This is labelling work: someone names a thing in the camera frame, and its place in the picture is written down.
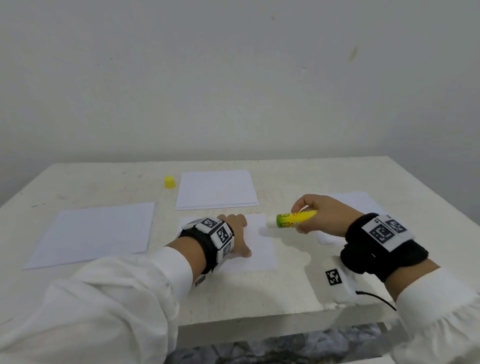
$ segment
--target white sleeve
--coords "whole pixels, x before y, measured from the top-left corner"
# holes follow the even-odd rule
[[[392,351],[396,363],[480,363],[480,296],[448,270],[413,282],[396,306],[411,337]]]
[[[51,283],[42,306],[0,338],[0,362],[163,363],[191,285],[188,261],[169,247],[96,260]]]

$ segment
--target gray floor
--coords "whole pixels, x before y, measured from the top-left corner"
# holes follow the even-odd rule
[[[167,364],[330,364],[341,363],[347,354],[355,359],[372,356],[359,347],[381,335],[376,324],[313,331],[268,338],[184,349],[173,352]]]

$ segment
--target black wristband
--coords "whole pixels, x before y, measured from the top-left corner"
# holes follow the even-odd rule
[[[375,274],[382,282],[399,267],[410,267],[428,258],[428,251],[408,240],[389,252],[362,227],[377,217],[370,213],[359,217],[347,230],[347,244],[340,254],[345,266],[355,273]]]
[[[215,245],[213,244],[210,236],[197,229],[182,230],[182,232],[179,235],[179,238],[183,236],[188,236],[195,239],[202,247],[202,250],[204,251],[204,254],[205,254],[205,260],[207,262],[207,265],[203,270],[202,274],[207,274],[208,272],[213,270],[217,266],[217,262],[216,262],[217,249],[215,248]]]

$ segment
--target glue stick cap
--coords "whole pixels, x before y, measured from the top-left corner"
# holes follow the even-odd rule
[[[278,228],[278,226],[276,224],[276,215],[272,215],[272,216],[267,217],[267,227],[269,229]]]
[[[175,179],[173,176],[165,177],[165,188],[175,188]]]

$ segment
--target stack of white paper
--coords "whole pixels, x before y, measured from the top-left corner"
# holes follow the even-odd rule
[[[343,202],[345,205],[349,205],[354,209],[368,214],[370,212],[374,212],[379,215],[387,214],[386,211],[366,192],[348,192],[345,194],[325,194],[327,196],[333,197],[334,199]],[[317,231],[317,240],[322,244],[338,244],[344,245],[345,239],[327,234],[322,231]]]
[[[268,236],[262,236],[260,229],[267,229],[267,220],[264,214],[245,215],[247,227],[243,230],[245,242],[252,251],[250,258],[242,258],[232,254],[222,261],[215,269],[214,274],[218,273],[242,273],[253,270],[272,270],[276,269],[276,253],[273,239]],[[183,225],[197,218],[181,218],[178,232]]]
[[[177,210],[257,206],[252,177],[247,170],[182,173]]]
[[[66,210],[59,213],[24,269],[144,253],[154,202]]]

